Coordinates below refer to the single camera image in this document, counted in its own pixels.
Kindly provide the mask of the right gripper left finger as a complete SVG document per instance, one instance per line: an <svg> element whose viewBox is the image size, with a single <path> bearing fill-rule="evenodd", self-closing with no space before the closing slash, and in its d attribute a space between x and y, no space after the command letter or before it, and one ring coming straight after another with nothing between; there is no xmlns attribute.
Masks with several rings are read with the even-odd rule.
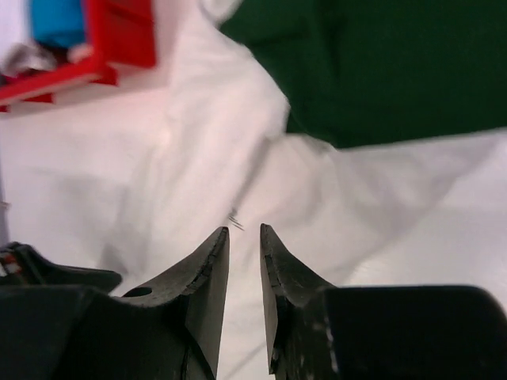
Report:
<svg viewBox="0 0 507 380"><path fill-rule="evenodd" d="M229 274L229 230L222 226L192 253L121 299L162 323L148 342L170 379L215 379Z"/></svg>

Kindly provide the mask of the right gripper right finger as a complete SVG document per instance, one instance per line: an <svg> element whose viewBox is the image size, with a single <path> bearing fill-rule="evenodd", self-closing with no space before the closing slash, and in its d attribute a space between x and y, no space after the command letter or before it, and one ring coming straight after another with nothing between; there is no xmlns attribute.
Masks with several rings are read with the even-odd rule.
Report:
<svg viewBox="0 0 507 380"><path fill-rule="evenodd" d="M326 292L335 286L312 271L267 224L260 227L260 268L269 373L335 376Z"/></svg>

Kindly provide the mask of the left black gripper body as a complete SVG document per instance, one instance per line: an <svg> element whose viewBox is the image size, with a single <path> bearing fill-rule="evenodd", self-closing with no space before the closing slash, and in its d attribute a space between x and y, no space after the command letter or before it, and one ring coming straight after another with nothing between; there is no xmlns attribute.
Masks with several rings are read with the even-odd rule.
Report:
<svg viewBox="0 0 507 380"><path fill-rule="evenodd" d="M31 245L13 241L1 247L2 286L82 285L110 293L121 282L114 271L55 264Z"/></svg>

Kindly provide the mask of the cream and green t-shirt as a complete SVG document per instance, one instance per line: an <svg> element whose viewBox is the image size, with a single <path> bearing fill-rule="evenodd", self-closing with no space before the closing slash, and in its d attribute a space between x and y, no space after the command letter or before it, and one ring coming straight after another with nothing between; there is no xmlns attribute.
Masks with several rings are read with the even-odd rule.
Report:
<svg viewBox="0 0 507 380"><path fill-rule="evenodd" d="M212 17L158 1L158 67L1 117L10 237L143 281L219 225L235 276L272 225L335 283L506 290L506 131L337 150L283 131L288 104Z"/></svg>

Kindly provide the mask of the red plastic tray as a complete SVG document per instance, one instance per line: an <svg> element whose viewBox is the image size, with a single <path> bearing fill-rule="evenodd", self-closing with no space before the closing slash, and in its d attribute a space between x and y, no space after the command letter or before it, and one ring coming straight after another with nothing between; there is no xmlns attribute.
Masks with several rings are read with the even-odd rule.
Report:
<svg viewBox="0 0 507 380"><path fill-rule="evenodd" d="M1 88L1 111L18 101L52 103L71 86L118 83L116 64L152 68L157 62L152 1L81 1L91 56L55 70L16 79Z"/></svg>

